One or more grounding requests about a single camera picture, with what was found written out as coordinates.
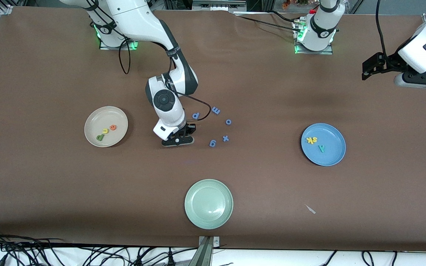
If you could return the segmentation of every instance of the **black round joint cap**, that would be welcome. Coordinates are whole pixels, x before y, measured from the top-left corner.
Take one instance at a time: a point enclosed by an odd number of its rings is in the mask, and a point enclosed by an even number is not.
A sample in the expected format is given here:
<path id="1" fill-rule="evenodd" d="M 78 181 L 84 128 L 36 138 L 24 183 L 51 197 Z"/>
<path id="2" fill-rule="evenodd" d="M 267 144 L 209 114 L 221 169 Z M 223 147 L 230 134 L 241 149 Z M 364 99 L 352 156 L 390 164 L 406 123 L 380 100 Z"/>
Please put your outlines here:
<path id="1" fill-rule="evenodd" d="M 161 89 L 154 95 L 153 102 L 157 109 L 168 112 L 174 107 L 175 96 L 168 89 Z"/>

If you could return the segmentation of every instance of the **brown tabletop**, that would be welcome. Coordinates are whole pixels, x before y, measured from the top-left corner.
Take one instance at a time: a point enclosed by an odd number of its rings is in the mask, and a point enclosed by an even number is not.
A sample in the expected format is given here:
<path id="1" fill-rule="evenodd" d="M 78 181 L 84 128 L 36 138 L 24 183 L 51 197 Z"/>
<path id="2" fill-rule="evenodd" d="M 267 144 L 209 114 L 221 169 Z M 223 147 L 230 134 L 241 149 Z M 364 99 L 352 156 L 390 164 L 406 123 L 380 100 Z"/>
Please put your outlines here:
<path id="1" fill-rule="evenodd" d="M 164 148 L 152 132 L 144 86 L 169 67 L 155 44 L 139 44 L 125 75 L 117 51 L 98 50 L 84 10 L 15 7 L 1 18 L 0 231 L 78 243 L 195 246 L 215 235 L 229 248 L 426 250 L 426 90 L 395 86 L 395 74 L 361 81 L 361 63 L 381 49 L 373 16 L 344 16 L 328 56 L 294 54 L 287 30 L 227 12 L 155 14 L 198 75 L 195 97 L 221 110 L 198 123 L 193 145 Z M 381 22 L 392 53 L 421 20 Z M 206 113 L 181 100 L 187 116 Z M 83 126 L 107 105 L 125 111 L 129 130 L 97 148 Z M 346 139 L 333 167 L 301 151 L 303 130 L 318 122 Z M 211 231 L 184 211 L 187 190 L 205 178 L 234 198 L 230 220 Z"/>

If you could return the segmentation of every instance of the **white floor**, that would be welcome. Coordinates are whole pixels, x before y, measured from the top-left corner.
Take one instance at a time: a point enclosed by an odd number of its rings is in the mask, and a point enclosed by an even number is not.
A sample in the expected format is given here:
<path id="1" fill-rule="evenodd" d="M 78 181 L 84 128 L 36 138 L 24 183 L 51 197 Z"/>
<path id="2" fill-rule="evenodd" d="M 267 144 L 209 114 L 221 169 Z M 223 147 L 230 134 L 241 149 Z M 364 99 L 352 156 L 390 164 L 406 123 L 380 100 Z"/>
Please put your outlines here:
<path id="1" fill-rule="evenodd" d="M 57 248 L 54 249 L 65 266 L 81 266 L 84 261 L 90 256 L 90 251 L 76 248 Z M 114 252 L 116 249 L 110 249 L 108 252 Z M 167 248 L 157 248 L 149 252 L 143 259 L 144 262 L 157 256 L 162 252 L 167 252 Z M 131 259 L 134 260 L 137 256 L 137 248 L 130 248 L 129 253 Z M 176 262 L 190 260 L 195 251 L 186 251 L 174 255 Z M 247 249 L 216 249 L 213 254 L 212 266 L 225 266 L 233 263 L 232 266 L 321 266 L 323 265 L 332 251 L 301 251 L 301 250 L 247 250 Z M 5 253 L 0 251 L 0 259 Z M 46 250 L 49 262 L 53 266 L 61 266 L 60 262 L 54 257 L 50 250 Z M 127 252 L 118 253 L 128 258 Z M 394 253 L 392 252 L 372 252 L 372 258 L 375 266 L 390 266 Z M 107 255 L 99 256 L 91 265 L 100 265 L 101 260 Z M 20 256 L 23 263 L 29 264 L 29 261 Z M 105 262 L 105 266 L 122 266 L 121 259 L 110 259 Z M 7 259 L 5 266 L 17 266 L 15 259 Z M 355 251 L 338 251 L 328 266 L 367 266 L 362 261 L 361 253 Z M 426 253 L 409 253 L 399 252 L 394 266 L 426 266 Z"/>

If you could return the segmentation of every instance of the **green plate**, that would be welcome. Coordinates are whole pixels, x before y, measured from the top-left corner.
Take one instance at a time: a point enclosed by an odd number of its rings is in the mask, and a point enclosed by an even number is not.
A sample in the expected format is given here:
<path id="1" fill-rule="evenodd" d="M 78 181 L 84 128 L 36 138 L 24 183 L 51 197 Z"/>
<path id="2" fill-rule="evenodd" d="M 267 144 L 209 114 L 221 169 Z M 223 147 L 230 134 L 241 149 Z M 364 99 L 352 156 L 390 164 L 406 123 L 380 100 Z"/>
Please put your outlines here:
<path id="1" fill-rule="evenodd" d="M 190 221 L 203 229 L 225 224 L 233 212 L 233 196 L 218 180 L 200 180 L 187 192 L 185 212 Z"/>

